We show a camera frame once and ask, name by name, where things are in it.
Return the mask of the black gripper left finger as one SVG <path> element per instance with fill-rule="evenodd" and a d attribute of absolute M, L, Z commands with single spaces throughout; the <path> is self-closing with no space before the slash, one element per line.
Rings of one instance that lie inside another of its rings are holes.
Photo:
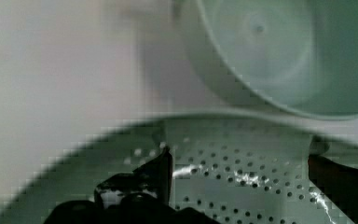
<path fill-rule="evenodd" d="M 172 154 L 169 147 L 130 173 L 98 184 L 91 201 L 57 205 L 43 224 L 219 224 L 190 207 L 169 206 Z"/>

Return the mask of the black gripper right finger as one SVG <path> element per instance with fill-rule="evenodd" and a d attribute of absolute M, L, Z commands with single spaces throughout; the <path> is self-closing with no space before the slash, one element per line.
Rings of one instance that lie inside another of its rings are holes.
<path fill-rule="evenodd" d="M 358 169 L 310 155 L 309 179 L 355 224 L 358 224 Z"/>

